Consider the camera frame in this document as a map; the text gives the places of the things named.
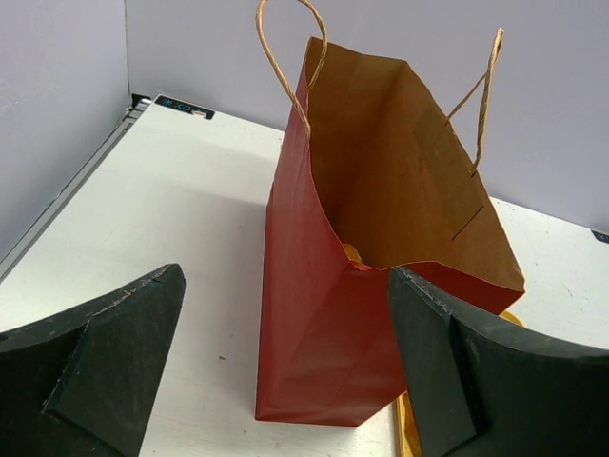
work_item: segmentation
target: white surface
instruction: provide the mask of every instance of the white surface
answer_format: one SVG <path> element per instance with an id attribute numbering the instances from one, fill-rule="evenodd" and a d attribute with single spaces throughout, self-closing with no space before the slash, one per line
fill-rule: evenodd
<path id="1" fill-rule="evenodd" d="M 393 456 L 391 411 L 358 429 L 253 419 L 265 203 L 280 131 L 150 107 L 0 285 L 0 331 L 180 263 L 187 294 L 142 456 Z M 530 327 L 609 348 L 609 245 L 497 202 Z"/>
<path id="2" fill-rule="evenodd" d="M 131 88 L 173 94 L 282 129 L 288 100 L 254 28 L 259 0 L 126 0 Z M 609 231 L 609 2 L 314 0 L 331 41 L 408 60 L 446 112 L 483 74 L 505 28 L 481 170 L 492 195 Z M 295 0 L 265 28 L 295 84 L 307 38 Z M 475 153 L 480 93 L 455 118 Z"/>
<path id="3" fill-rule="evenodd" d="M 128 103 L 123 1 L 0 1 L 0 260 Z"/>

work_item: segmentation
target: sticker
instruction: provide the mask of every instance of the sticker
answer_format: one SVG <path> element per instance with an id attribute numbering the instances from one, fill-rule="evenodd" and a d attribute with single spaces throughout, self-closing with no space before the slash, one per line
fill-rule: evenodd
<path id="1" fill-rule="evenodd" d="M 600 233 L 599 231 L 594 230 L 592 230 L 592 234 L 597 240 L 601 241 L 602 243 L 609 244 L 609 235 L 605 235 L 604 233 Z"/>
<path id="2" fill-rule="evenodd" d="M 177 109 L 178 111 L 185 112 L 187 114 L 196 114 L 198 116 L 205 117 L 208 121 L 210 121 L 213 118 L 213 115 L 216 113 L 216 111 L 212 111 L 211 109 L 190 105 L 190 103 L 180 102 L 179 100 L 174 100 L 173 98 L 165 97 L 164 95 L 157 97 L 154 103 L 161 105 L 162 107 Z"/>

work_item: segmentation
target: light purple wall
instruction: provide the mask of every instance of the light purple wall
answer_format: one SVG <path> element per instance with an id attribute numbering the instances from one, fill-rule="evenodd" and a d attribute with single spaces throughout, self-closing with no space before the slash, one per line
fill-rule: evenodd
<path id="1" fill-rule="evenodd" d="M 0 2 L 0 260 L 128 103 L 122 0 Z"/>
<path id="2" fill-rule="evenodd" d="M 126 0 L 131 88 L 270 126 L 289 104 L 258 43 L 258 0 Z M 483 74 L 497 27 L 482 176 L 496 196 L 609 230 L 609 2 L 314 0 L 331 41 L 407 59 L 445 110 Z M 267 4 L 267 38 L 296 81 L 315 21 L 296 1 Z M 456 128 L 475 151 L 480 94 Z"/>

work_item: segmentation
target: bag handle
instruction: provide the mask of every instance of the bag handle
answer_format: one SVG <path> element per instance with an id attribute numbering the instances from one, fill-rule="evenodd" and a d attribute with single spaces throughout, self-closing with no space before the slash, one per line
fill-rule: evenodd
<path id="1" fill-rule="evenodd" d="M 292 101 L 292 106 L 298 112 L 298 115 L 304 122 L 304 126 L 306 127 L 306 137 L 308 139 L 310 139 L 311 138 L 311 125 L 308 122 L 308 118 L 306 117 L 305 110 L 303 109 L 301 102 L 298 101 L 298 98 L 296 97 L 296 93 L 294 92 L 292 87 L 287 82 L 287 79 L 285 78 L 285 75 L 282 72 L 282 69 L 280 69 L 279 64 L 277 63 L 277 59 L 275 58 L 275 55 L 273 55 L 273 52 L 270 49 L 270 46 L 266 42 L 265 32 L 263 31 L 263 9 L 265 8 L 265 4 L 267 1 L 268 0 L 260 0 L 260 4 L 258 5 L 258 9 L 256 10 L 256 30 L 258 31 L 258 37 L 260 38 L 260 42 L 263 45 L 263 49 L 265 50 L 266 57 L 268 57 L 268 61 L 270 62 L 271 67 L 275 70 L 275 74 L 277 75 L 279 82 L 282 83 L 285 93 L 287 93 L 287 96 Z M 317 68 L 315 69 L 315 72 L 313 73 L 313 76 L 311 77 L 311 80 L 308 83 L 308 88 L 313 89 L 313 86 L 315 86 L 317 78 L 320 75 L 320 71 L 322 71 L 322 67 L 324 66 L 324 61 L 325 61 L 325 55 L 327 54 L 327 30 L 325 29 L 324 19 L 322 18 L 320 13 L 317 11 L 317 9 L 311 4 L 311 2 L 309 2 L 308 0 L 297 0 L 297 1 L 302 3 L 303 5 L 305 5 L 307 8 L 309 8 L 311 10 L 313 15 L 315 16 L 315 20 L 317 21 L 317 24 L 320 26 L 320 30 L 322 31 L 322 41 L 323 41 L 322 55 L 320 56 L 320 62 L 317 64 Z"/>
<path id="2" fill-rule="evenodd" d="M 482 92 L 482 100 L 480 103 L 480 112 L 478 115 L 478 141 L 477 146 L 478 150 L 476 151 L 476 160 L 474 161 L 474 166 L 470 172 L 470 176 L 476 174 L 478 171 L 478 165 L 482 160 L 482 145 L 484 142 L 484 129 L 486 127 L 486 112 L 488 110 L 488 96 L 491 89 L 491 79 L 493 77 L 493 69 L 495 68 L 495 63 L 497 62 L 497 57 L 499 56 L 499 51 L 501 50 L 501 42 L 503 40 L 503 29 L 500 27 L 497 30 L 497 35 L 495 35 L 495 41 L 493 42 L 493 49 L 491 50 L 491 55 L 488 58 L 488 66 L 486 68 L 486 72 L 482 75 L 482 78 L 478 80 L 476 86 L 467 92 L 467 95 L 463 97 L 463 99 L 457 104 L 456 107 L 450 111 L 446 119 L 446 124 L 450 121 L 450 118 L 455 114 L 465 103 L 469 100 L 469 97 L 476 91 L 478 86 L 484 81 L 484 91 Z"/>

